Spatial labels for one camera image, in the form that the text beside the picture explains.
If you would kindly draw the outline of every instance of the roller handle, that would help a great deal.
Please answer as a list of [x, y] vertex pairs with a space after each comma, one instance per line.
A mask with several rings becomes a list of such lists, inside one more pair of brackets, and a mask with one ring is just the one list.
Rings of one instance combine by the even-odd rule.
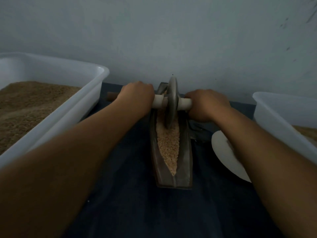
[[[117, 97], [119, 93], [116, 92], [108, 92], [106, 101], [113, 102]], [[158, 95], [156, 94], [153, 100], [152, 108], [159, 109], [159, 108], [165, 108], [167, 106], [167, 97], [164, 97], [164, 95]], [[177, 111], [179, 110], [190, 110], [192, 108], [192, 100], [190, 98], [179, 98], [178, 99], [178, 105], [177, 105]]]

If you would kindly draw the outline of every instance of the white tub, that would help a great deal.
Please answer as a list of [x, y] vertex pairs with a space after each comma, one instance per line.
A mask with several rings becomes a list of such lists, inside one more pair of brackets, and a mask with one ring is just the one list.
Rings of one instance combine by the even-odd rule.
[[97, 64], [28, 53], [0, 54], [0, 89], [20, 81], [82, 87], [0, 156], [0, 168], [78, 123], [98, 102], [109, 69]]
[[255, 121], [267, 132], [317, 164], [317, 147], [292, 125], [317, 128], [317, 99], [256, 92]]

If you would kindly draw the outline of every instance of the person's left hand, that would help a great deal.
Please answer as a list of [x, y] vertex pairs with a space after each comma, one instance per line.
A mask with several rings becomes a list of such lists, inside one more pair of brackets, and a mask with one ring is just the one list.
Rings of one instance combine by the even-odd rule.
[[144, 117], [152, 108], [154, 88], [152, 84], [141, 81], [129, 83], [122, 87], [116, 101], [127, 104], [133, 112]]

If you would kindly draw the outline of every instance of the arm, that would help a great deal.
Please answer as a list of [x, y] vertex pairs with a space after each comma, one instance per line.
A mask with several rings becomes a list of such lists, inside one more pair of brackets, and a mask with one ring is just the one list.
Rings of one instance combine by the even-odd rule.
[[131, 83], [109, 106], [0, 172], [1, 237], [58, 237], [89, 195], [99, 168], [151, 109], [152, 85]]
[[212, 90], [187, 94], [197, 121], [214, 121], [228, 138], [274, 222], [287, 237], [317, 235], [317, 166], [230, 107]]

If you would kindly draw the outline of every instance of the gray wall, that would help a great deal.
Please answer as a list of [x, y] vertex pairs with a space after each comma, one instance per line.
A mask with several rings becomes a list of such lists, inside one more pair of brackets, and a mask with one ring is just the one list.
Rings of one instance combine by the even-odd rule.
[[0, 51], [102, 64], [107, 82], [317, 98], [317, 0], [0, 0]]

